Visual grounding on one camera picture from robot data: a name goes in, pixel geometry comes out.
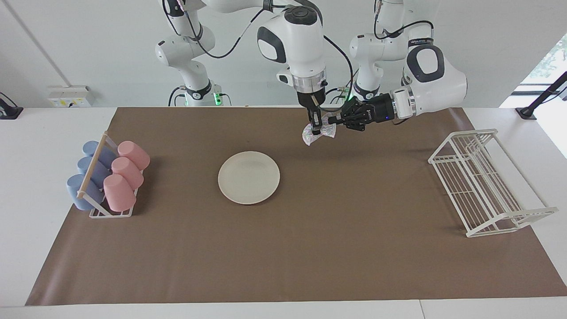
label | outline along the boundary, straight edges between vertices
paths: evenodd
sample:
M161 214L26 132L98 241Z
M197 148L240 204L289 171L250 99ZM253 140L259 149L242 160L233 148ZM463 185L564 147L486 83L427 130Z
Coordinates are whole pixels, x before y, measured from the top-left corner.
M423 44L433 44L433 39L430 37L413 39L408 42L408 47L415 47L416 45L423 45Z

blue cup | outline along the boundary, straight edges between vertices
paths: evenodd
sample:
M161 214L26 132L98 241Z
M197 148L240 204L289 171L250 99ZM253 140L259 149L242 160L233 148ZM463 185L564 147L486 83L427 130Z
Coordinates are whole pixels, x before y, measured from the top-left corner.
M79 210L90 211L94 207L85 199L77 198L77 192L79 191L79 189L81 189L81 183L83 183L83 179L83 174L73 175L67 180L67 191L69 192L69 195L71 195L73 203L75 203L75 206L77 206ZM92 181L88 181L87 194L92 197L92 199L94 199L97 203L100 204L103 202L103 193Z
M85 156L93 156L95 154L96 148L99 146L97 141L89 141L83 145L83 154ZM112 161L114 161L118 156L110 150L110 148L103 147L102 152L100 152L99 162L101 162L104 167L110 169L112 167Z
M79 171L79 173L86 175L88 166L91 164L91 162L92 156L81 158L81 160L77 163L77 170ZM95 169L92 171L91 181L93 181L98 188L103 188L104 179L109 176L110 171L108 170L108 168L104 167L101 162L97 161L95 163Z

tree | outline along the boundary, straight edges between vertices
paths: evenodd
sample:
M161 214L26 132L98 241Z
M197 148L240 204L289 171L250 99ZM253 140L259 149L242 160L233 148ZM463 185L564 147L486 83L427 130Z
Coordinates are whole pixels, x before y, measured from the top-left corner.
M543 60L535 67L535 69L530 73L530 78L547 78L551 75L552 71L557 69L554 62L557 58L561 58L562 61L567 61L567 34L564 35L559 42L545 55Z

cup rack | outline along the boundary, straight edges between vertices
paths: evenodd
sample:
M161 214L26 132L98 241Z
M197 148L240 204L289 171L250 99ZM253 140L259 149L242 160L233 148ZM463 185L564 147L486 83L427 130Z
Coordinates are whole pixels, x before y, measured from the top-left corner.
M514 232L558 210L549 207L530 184L497 133L495 129L451 133L429 158L466 228L467 237ZM543 208L522 207L487 151L490 142L502 150Z
M91 209L91 211L88 215L92 219L108 219L108 218L130 217L130 216L132 216L132 212L134 211L133 206L131 207L131 209L129 209L127 211L114 212L114 211L111 211L110 209L104 208L101 204L97 203L87 193L88 182L90 181L90 179L92 177L92 173L95 169L95 164L99 160L100 154L101 154L101 152L102 152L102 150L105 146L110 148L111 151L113 151L116 155L118 155L118 146L108 136L108 131L105 131L103 133L102 137L100 138L99 145L97 146L95 153L92 156L91 164L88 166L87 172L86 172L84 179L83 179L83 183L81 184L81 188L77 192L77 198L86 200L87 202L89 202L94 207L93 209ZM135 196L138 195L138 188L136 188L134 190L134 195Z

green light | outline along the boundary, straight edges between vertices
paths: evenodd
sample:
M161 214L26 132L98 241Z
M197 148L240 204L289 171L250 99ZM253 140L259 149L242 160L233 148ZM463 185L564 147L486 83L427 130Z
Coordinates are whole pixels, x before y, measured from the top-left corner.
M354 94L349 93L349 97L346 99L345 102L350 101L353 98Z
M213 95L214 95L214 101L215 101L215 103L216 103L218 106L221 105L221 104L222 104L221 96L218 95L217 93L213 93Z

